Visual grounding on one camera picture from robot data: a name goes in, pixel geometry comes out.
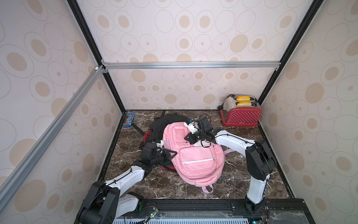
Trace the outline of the red polka dot toaster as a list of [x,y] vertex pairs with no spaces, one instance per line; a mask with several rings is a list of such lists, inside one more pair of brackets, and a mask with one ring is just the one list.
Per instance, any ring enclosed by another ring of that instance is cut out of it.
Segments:
[[248,95],[231,94],[217,108],[221,113],[223,125],[227,127],[256,127],[262,114],[262,108],[257,99],[250,96],[252,106],[238,107],[236,106],[237,96]]

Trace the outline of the yellow toast slice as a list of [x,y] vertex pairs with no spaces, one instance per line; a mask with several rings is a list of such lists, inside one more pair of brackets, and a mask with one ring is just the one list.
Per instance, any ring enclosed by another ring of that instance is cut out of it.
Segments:
[[252,101],[252,98],[250,96],[237,96],[236,101],[237,102]]
[[241,102],[237,102],[236,106],[238,106],[238,107],[250,107],[250,106],[252,106],[252,103],[250,101],[241,101]]

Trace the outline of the front yellow toast slice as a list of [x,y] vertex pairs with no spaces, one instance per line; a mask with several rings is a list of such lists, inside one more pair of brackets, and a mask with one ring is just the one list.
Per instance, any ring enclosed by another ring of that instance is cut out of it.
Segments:
[[237,102],[236,106],[238,106],[238,107],[250,107],[250,106],[252,106],[252,103],[250,101],[241,101],[241,102]]

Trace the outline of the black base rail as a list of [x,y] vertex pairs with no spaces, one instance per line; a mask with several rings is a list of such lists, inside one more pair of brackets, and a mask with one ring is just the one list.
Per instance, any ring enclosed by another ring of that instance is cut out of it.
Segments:
[[139,208],[124,205],[118,215],[91,211],[83,224],[314,224],[303,199],[265,199],[256,214],[243,199],[145,199]]

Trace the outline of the pink backpack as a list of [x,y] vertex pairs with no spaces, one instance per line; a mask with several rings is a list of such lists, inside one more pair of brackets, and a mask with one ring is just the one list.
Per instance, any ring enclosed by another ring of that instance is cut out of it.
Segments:
[[184,122],[166,126],[163,133],[164,148],[177,153],[172,159],[178,175],[188,184],[200,187],[204,193],[213,193],[213,184],[222,175],[226,154],[220,145],[191,145],[184,138],[189,134]]

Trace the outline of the diagonal aluminium bar left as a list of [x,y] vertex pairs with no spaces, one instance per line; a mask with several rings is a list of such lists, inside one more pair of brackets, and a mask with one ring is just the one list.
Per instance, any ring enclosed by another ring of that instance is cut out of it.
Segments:
[[41,138],[33,145],[26,156],[21,160],[19,166],[14,169],[7,181],[1,187],[1,212],[3,212],[12,200],[18,189],[32,172],[38,161],[57,137],[70,116],[77,109],[89,89],[93,86],[97,78],[104,72],[104,66],[97,66],[87,77],[85,82],[73,95],[66,106],[60,111],[59,115],[53,120]]

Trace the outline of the horizontal aluminium bar rear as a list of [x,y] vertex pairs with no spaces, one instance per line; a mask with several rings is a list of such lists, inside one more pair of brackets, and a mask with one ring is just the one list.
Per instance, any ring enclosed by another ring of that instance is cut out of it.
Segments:
[[165,62],[165,63],[105,63],[106,69],[206,69],[206,68],[278,68],[279,61],[244,62]]

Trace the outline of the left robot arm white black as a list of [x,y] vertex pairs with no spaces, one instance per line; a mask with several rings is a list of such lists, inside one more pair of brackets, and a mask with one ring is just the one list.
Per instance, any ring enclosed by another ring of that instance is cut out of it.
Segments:
[[107,182],[92,184],[81,204],[75,224],[112,224],[126,213],[140,209],[141,196],[123,194],[144,180],[154,167],[167,165],[177,152],[165,149],[163,144],[146,143],[138,159],[121,175]]

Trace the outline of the black frame post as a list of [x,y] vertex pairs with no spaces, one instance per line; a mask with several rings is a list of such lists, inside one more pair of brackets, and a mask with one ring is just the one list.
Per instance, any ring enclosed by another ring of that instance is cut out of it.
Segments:
[[106,70],[106,66],[104,65],[104,63],[102,62],[102,55],[98,49],[98,46],[95,42],[95,39],[92,35],[92,32],[90,31],[90,28],[86,22],[86,19],[82,13],[82,10],[80,9],[80,5],[76,0],[67,0],[66,1],[72,11],[72,14],[75,17],[75,20],[77,22],[77,24],[79,25],[79,28],[90,48],[90,51],[92,53],[92,55],[94,56],[95,61],[97,62],[98,65],[102,65],[104,67],[104,79],[114,97],[114,100],[117,104],[117,106],[119,107],[119,110],[121,111],[121,113],[125,113],[126,109],[124,107],[124,104],[122,102],[122,100],[120,99],[120,96],[118,94],[117,89],[115,88],[114,82],[109,74],[109,72]]
[[284,69],[285,65],[291,58],[292,54],[294,53],[294,50],[300,43],[301,39],[303,38],[304,34],[306,33],[308,27],[312,23],[314,17],[316,16],[317,12],[323,5],[324,0],[314,0],[312,1],[307,13],[304,15],[301,23],[298,26],[297,31],[295,32],[294,36],[292,37],[292,40],[290,41],[286,51],[284,52],[279,67],[273,72],[271,78],[269,79],[267,85],[265,86],[263,93],[261,94],[258,103],[262,105],[265,101],[265,99],[268,97],[269,92],[271,91],[273,85],[278,80],[282,70]]

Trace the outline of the rear yellow toast slice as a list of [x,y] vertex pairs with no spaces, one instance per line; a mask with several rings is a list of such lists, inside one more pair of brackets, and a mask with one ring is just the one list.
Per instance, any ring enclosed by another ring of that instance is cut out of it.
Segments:
[[237,96],[236,101],[237,102],[252,101],[252,98],[250,96]]

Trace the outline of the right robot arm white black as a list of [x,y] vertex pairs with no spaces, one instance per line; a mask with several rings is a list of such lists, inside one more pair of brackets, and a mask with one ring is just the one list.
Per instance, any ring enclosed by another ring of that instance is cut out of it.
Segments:
[[254,215],[261,210],[267,182],[277,164],[266,141],[248,140],[226,130],[208,133],[196,131],[188,133],[184,139],[189,143],[215,142],[245,156],[250,174],[250,185],[244,204],[245,211]]

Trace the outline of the black backpack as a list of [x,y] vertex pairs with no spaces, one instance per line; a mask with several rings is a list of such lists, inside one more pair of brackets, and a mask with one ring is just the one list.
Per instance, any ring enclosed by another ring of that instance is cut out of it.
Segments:
[[162,113],[160,117],[156,117],[154,122],[149,126],[147,132],[141,130],[136,124],[132,123],[132,127],[135,128],[142,136],[143,141],[141,142],[139,149],[142,150],[144,145],[149,142],[160,142],[163,140],[163,132],[167,125],[175,122],[185,122],[188,117],[179,114],[165,114]]

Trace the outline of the red backpack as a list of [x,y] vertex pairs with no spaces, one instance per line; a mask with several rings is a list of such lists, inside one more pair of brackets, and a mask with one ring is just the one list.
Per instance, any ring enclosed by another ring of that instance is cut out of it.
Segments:
[[[141,146],[144,146],[148,142],[156,141],[155,137],[156,136],[154,135],[153,131],[148,130],[143,136],[143,143],[141,143]],[[172,162],[169,162],[168,165],[160,166],[160,168],[168,172],[177,173]]]

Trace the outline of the black frame post right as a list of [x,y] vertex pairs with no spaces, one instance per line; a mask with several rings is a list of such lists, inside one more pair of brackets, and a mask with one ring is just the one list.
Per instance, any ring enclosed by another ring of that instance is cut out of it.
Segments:
[[271,78],[269,79],[267,85],[265,86],[263,93],[261,94],[258,103],[262,105],[265,101],[265,99],[268,97],[269,92],[271,91],[273,85],[278,80],[282,70],[284,69],[285,65],[291,58],[292,54],[294,53],[294,50],[300,43],[301,39],[303,38],[304,34],[306,33],[308,27],[312,23],[314,17],[316,16],[317,12],[323,5],[324,0],[314,0],[312,1],[307,13],[304,15],[301,23],[298,26],[297,31],[295,32],[294,36],[292,37],[292,40],[290,41],[286,51],[284,52],[279,67],[273,72]]

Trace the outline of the black frame post left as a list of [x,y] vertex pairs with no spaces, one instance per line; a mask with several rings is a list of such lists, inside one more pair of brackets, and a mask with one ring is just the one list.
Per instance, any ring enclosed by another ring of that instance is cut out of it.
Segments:
[[82,13],[82,10],[80,9],[80,5],[76,0],[67,0],[66,1],[72,11],[72,14],[75,17],[75,20],[77,22],[77,24],[79,25],[79,28],[90,48],[90,51],[92,53],[92,55],[94,56],[95,61],[97,62],[98,65],[102,65],[104,67],[104,79],[114,97],[114,100],[117,104],[117,106],[119,107],[119,110],[121,111],[121,113],[125,113],[126,109],[124,107],[124,104],[122,102],[122,100],[120,99],[120,96],[118,94],[117,89],[115,88],[114,82],[109,74],[109,72],[106,70],[106,66],[104,65],[104,63],[102,62],[102,55],[98,49],[98,46],[95,42],[95,39],[92,35],[92,32],[90,31],[90,28],[86,22],[86,19]]

